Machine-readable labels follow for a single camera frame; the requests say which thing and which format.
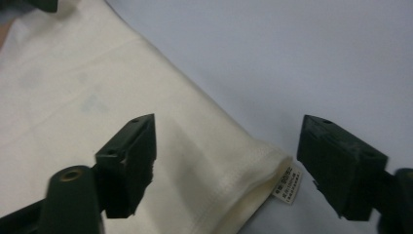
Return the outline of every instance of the label tag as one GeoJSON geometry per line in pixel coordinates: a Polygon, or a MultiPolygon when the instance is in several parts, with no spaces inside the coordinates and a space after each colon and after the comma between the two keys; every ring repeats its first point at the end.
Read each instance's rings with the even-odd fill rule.
{"type": "Polygon", "coordinates": [[[291,163],[277,183],[273,195],[287,204],[292,204],[301,182],[301,170],[291,163]]]}

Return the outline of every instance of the white background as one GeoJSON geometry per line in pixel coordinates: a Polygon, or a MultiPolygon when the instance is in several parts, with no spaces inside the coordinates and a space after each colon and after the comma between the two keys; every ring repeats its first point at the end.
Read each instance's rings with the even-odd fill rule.
{"type": "MultiPolygon", "coordinates": [[[[295,156],[304,114],[412,167],[413,2],[107,0],[254,137],[295,156]]],[[[374,233],[339,219],[304,174],[242,233],[374,233]]]]}

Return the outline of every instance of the white fabric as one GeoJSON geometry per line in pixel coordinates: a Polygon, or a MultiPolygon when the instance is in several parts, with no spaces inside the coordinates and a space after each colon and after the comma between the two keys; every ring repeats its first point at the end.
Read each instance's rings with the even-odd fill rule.
{"type": "Polygon", "coordinates": [[[155,113],[154,181],[107,233],[234,233],[289,158],[251,138],[102,1],[17,19],[0,52],[0,215],[45,196],[53,173],[94,164],[131,118],[155,113]]]}

